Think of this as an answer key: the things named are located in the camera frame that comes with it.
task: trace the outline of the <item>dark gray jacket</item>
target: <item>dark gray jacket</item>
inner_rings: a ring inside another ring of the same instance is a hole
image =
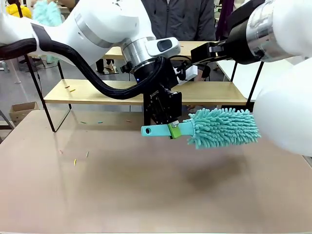
[[[157,39],[215,40],[214,0],[142,0]]]

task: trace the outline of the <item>jacket zipper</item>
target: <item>jacket zipper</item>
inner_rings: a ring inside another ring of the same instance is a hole
[[[169,21],[169,4],[167,4],[167,21],[166,21],[166,34],[165,34],[165,38],[167,37],[168,21]]]

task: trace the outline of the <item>table surface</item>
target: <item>table surface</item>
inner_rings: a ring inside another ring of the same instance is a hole
[[[205,43],[206,41],[180,41],[180,45],[181,45],[180,55],[191,58],[191,50]],[[113,47],[104,55],[103,58],[124,60],[120,47]],[[185,60],[185,58],[174,58],[173,60]]]
[[[142,119],[71,112],[54,134],[44,111],[32,111],[0,145],[0,230],[312,230],[312,168],[303,157],[265,139],[196,151],[184,137],[142,137]]]
[[[134,81],[105,80],[106,84],[125,89],[136,84]],[[173,88],[182,93],[184,105],[245,105],[246,99],[230,82],[187,82]],[[142,105],[143,95],[117,100],[100,93],[88,80],[61,80],[44,98],[47,103]]]
[[[232,77],[235,61],[223,60],[217,62],[224,75],[230,80]],[[252,89],[255,76],[257,74],[260,62],[242,65],[238,64],[233,83],[245,98],[248,98]],[[293,65],[287,60],[277,62],[266,62],[263,65],[257,85],[254,89],[252,101],[255,101],[264,85],[269,84],[274,78],[279,78],[284,72],[287,72]]]

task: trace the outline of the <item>green clip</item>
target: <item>green clip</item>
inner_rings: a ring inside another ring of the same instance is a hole
[[[171,133],[171,136],[173,139],[177,139],[180,136],[182,136],[181,130],[179,128],[179,125],[177,125],[176,127],[173,127],[170,123],[168,124],[168,128],[169,131]]]

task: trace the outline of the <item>teal handle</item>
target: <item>teal handle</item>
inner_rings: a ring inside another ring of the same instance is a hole
[[[193,136],[194,129],[191,122],[180,123],[180,131],[184,136]],[[143,137],[170,137],[171,133],[167,124],[142,126],[141,134]]]

